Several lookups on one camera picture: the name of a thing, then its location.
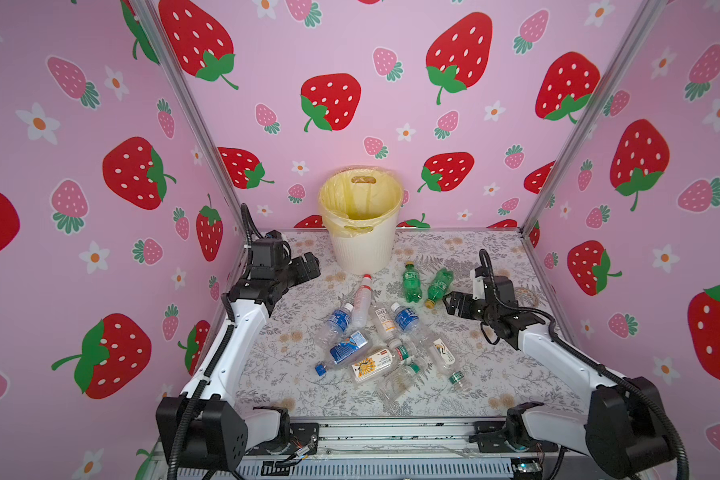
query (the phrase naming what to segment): strawberry wallpaper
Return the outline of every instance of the strawberry wallpaper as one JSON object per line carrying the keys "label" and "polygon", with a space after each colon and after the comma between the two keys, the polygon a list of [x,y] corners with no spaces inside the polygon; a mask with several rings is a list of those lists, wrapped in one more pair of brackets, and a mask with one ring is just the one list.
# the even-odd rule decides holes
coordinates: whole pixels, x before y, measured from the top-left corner
{"label": "strawberry wallpaper", "polygon": [[720,478],[720,0],[666,6],[539,224],[579,346],[654,382]]}
{"label": "strawberry wallpaper", "polygon": [[399,177],[402,226],[522,223],[640,4],[152,1],[261,228],[320,226],[358,164]]}
{"label": "strawberry wallpaper", "polygon": [[141,480],[154,409],[190,378],[242,236],[128,1],[12,6],[0,478]]}

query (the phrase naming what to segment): table surface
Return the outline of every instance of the table surface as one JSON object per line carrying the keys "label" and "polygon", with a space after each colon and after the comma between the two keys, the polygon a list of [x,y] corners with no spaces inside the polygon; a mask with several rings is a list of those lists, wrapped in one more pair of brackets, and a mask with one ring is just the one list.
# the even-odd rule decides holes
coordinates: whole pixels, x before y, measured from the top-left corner
{"label": "table surface", "polygon": [[[360,276],[342,271],[324,230],[286,232],[286,236],[294,256],[311,251],[320,259],[321,275],[291,288],[277,303],[251,350],[236,408],[280,406],[294,417],[477,417],[503,416],[507,408],[534,400],[582,412],[581,400],[546,367],[506,342],[489,345],[479,322],[447,315],[442,302],[434,310],[426,309],[423,302],[413,308],[433,331],[445,335],[451,351],[462,361],[462,371],[471,384],[464,394],[451,389],[431,363],[391,406],[376,396],[373,380],[356,386],[346,370],[319,378],[314,366],[325,352],[316,346],[313,335],[335,308],[352,302]],[[469,274],[479,265],[480,248],[489,252],[496,274],[513,281],[522,305],[549,311],[520,236],[510,231],[398,230],[392,260],[374,274],[374,300],[387,305],[404,303],[402,272],[408,260],[415,262],[423,288],[446,266],[455,276],[451,288],[471,292]],[[383,346],[372,322],[366,328],[374,344]]]}

